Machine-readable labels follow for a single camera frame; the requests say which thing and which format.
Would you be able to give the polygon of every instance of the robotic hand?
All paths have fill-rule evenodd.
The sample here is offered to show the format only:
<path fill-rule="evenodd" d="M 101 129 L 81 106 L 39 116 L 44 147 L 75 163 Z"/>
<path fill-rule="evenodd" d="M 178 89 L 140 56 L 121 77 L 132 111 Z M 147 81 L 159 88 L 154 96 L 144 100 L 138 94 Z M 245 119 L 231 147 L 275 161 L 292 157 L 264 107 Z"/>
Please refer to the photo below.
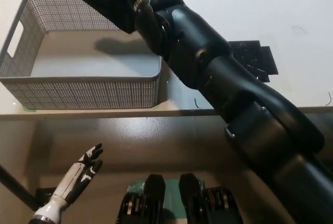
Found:
<path fill-rule="evenodd" d="M 50 201 L 35 213 L 29 224 L 60 224 L 61 213 L 76 201 L 101 168 L 102 161 L 94 161 L 103 152 L 101 147 L 102 144 L 94 146 L 72 165 Z"/>

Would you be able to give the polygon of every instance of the white shelf surface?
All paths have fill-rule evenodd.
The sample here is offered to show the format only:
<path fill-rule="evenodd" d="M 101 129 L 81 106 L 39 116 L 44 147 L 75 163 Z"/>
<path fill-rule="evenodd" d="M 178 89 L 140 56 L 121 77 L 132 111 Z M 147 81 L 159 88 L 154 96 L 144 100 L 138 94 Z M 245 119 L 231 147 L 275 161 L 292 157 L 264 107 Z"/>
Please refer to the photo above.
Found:
<path fill-rule="evenodd" d="M 0 44 L 7 36 L 21 1 L 0 0 Z M 329 93 L 333 96 L 331 0 L 184 1 L 228 41 L 260 40 L 262 46 L 269 46 L 279 75 L 270 76 L 268 85 L 303 112 L 333 111 L 333 103 L 329 104 Z M 162 102 L 152 109 L 30 112 L 0 84 L 0 119 L 215 114 L 199 92 L 185 87 L 173 73 L 164 72 L 161 86 L 165 87 L 161 91 Z"/>

